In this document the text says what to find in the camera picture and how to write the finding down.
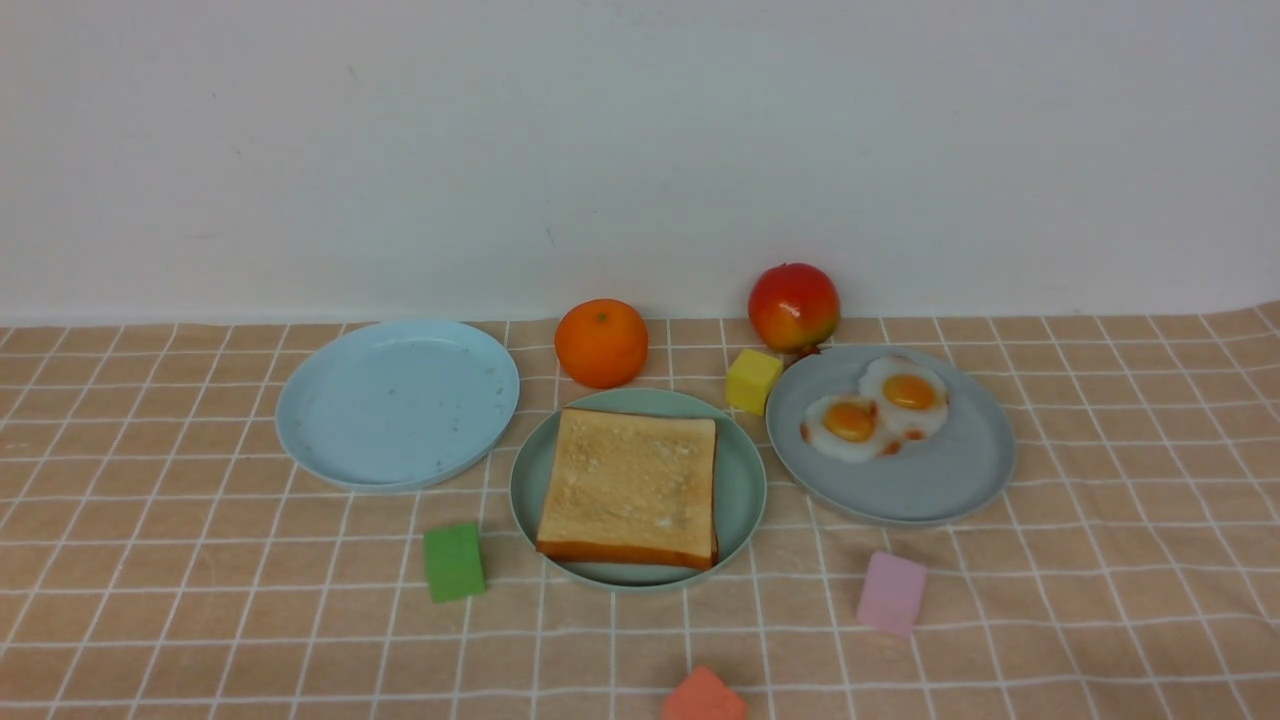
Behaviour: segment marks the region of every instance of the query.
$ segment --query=red cube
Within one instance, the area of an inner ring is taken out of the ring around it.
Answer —
[[[699,665],[662,703],[662,720],[746,720],[746,703]]]

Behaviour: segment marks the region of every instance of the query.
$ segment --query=green plate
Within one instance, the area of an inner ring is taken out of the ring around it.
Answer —
[[[744,547],[764,516],[767,482],[764,462],[755,443],[728,415],[714,406],[680,392],[654,388],[620,388],[590,395],[571,402],[572,407],[611,410],[662,418],[713,418],[716,420],[716,536],[719,562],[710,570],[691,570],[663,565],[625,565],[620,562],[548,562],[588,584],[622,592],[673,589],[716,573]],[[556,457],[556,437],[561,414],[538,425],[516,456],[511,469],[511,512],[534,547],[538,523],[547,500]]]

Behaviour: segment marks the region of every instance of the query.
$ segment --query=yellow cube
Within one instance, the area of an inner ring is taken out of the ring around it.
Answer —
[[[724,378],[724,401],[763,416],[769,391],[781,377],[782,360],[755,350],[744,350]]]

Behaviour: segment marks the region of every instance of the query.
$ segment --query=white wall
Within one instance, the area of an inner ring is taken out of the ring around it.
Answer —
[[[6,0],[0,320],[1280,297],[1275,0]]]

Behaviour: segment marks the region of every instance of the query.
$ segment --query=apple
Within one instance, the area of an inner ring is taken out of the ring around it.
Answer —
[[[771,350],[804,357],[818,352],[818,345],[836,332],[840,293],[818,268],[785,263],[755,281],[746,314]]]

